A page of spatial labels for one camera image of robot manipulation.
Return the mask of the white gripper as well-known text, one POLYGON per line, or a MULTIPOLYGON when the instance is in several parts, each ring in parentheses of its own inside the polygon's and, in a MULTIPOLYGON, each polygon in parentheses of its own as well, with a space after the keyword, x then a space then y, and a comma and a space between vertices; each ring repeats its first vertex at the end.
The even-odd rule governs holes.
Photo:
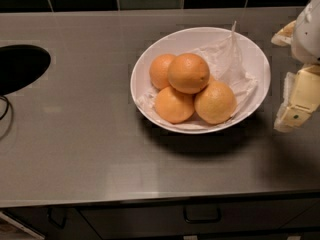
POLYGON ((291 44, 293 57, 305 64, 296 74, 288 72, 284 80, 274 129, 288 133, 301 127, 320 106, 320 66, 308 65, 320 64, 320 0, 311 0, 296 21, 273 35, 271 43, 291 44))

